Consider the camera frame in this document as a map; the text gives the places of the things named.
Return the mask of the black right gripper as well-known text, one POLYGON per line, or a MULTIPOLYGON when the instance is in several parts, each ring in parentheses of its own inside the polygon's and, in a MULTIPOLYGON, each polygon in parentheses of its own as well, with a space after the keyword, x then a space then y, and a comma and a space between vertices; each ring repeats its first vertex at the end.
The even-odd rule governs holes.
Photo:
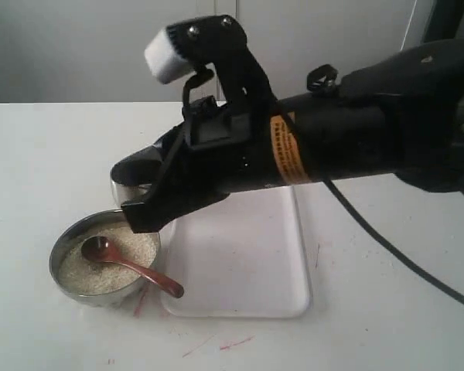
POLYGON ((182 123, 113 167, 124 185, 152 184, 121 206, 135 233, 157 232, 227 198, 223 180, 246 150, 261 142, 276 102, 244 29, 232 16, 201 16, 164 28, 193 71, 180 78, 182 123))

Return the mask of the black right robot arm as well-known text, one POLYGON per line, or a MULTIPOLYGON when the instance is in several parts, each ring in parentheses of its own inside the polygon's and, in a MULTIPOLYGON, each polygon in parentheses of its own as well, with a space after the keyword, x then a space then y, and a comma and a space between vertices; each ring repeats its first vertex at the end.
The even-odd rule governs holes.
POLYGON ((229 15, 166 26, 145 58, 159 82, 186 82, 182 123, 111 170, 136 233, 236 192, 386 173, 464 195, 464 39, 406 49, 344 77, 323 65, 304 94, 283 100, 229 15))

